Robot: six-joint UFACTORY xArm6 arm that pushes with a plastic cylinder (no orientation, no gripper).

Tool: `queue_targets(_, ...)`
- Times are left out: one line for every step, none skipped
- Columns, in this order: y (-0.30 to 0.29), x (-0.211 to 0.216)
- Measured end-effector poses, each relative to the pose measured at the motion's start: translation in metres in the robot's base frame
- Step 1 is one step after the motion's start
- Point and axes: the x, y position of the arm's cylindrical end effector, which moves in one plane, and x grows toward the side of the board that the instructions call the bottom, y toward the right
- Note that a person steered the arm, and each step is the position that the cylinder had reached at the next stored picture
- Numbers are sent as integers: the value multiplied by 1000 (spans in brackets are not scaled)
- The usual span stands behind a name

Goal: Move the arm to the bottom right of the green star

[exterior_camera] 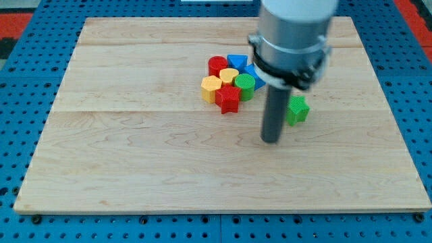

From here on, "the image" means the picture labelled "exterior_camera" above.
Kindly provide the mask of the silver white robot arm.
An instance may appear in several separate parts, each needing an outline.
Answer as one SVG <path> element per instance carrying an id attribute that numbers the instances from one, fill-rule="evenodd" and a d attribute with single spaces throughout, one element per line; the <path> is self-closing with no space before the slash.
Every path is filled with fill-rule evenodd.
<path id="1" fill-rule="evenodd" d="M 309 89 L 328 66 L 327 33 L 338 0 L 262 0 L 248 37 L 256 74 L 272 88 Z"/>

